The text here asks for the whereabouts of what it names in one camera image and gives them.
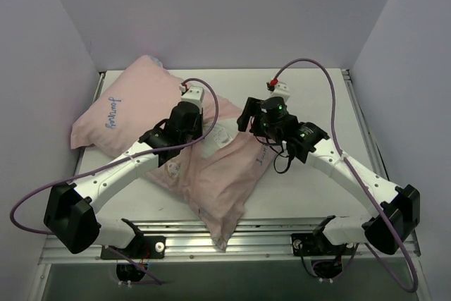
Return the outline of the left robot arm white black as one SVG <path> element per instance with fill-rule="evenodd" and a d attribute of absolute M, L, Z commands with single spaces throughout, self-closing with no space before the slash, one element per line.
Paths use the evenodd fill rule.
<path fill-rule="evenodd" d="M 44 223 L 73 254 L 91 245 L 116 248 L 124 257 L 144 251 L 143 232 L 127 219 L 101 219 L 97 213 L 123 188 L 179 155 L 202 136 L 202 103 L 179 102 L 169 118 L 145 132 L 108 168 L 51 188 Z"/>

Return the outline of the purple Elsa print pillowcase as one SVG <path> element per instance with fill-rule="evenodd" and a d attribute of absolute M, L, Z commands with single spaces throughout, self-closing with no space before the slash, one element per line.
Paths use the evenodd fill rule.
<path fill-rule="evenodd" d="M 191 145 L 182 136 L 181 82 L 150 56 L 139 57 L 74 122 L 70 146 L 95 146 L 111 157 L 136 141 L 159 149 L 168 161 L 148 179 L 180 195 L 225 250 L 274 153 L 237 129 L 241 109 L 210 93 L 202 101 L 202 140 Z"/>

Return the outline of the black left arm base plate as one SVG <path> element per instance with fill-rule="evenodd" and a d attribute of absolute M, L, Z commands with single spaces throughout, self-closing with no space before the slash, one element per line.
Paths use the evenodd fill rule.
<path fill-rule="evenodd" d="M 144 235 L 133 240 L 126 248 L 101 247 L 101 259 L 120 259 L 122 254 L 130 259 L 163 259 L 166 250 L 166 237 L 162 235 Z"/>

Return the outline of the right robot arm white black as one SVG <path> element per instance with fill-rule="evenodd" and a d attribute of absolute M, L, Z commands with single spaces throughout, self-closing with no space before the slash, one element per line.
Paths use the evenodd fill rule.
<path fill-rule="evenodd" d="M 334 140 L 349 131 L 361 142 L 355 103 L 333 99 L 329 133 L 288 113 L 281 97 L 249 98 L 238 129 L 287 161 L 287 180 L 265 181 L 255 192 L 246 219 L 316 219 L 313 245 L 327 254 L 338 245 L 364 243 L 393 255 L 415 252 L 420 193 L 374 173 Z"/>

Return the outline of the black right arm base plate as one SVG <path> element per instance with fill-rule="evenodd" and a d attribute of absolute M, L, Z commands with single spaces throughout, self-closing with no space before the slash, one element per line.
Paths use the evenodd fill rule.
<path fill-rule="evenodd" d="M 292 252 L 297 257 L 332 257 L 339 254 L 351 255 L 354 252 L 353 247 L 332 245 L 322 234 L 292 233 L 290 237 Z"/>

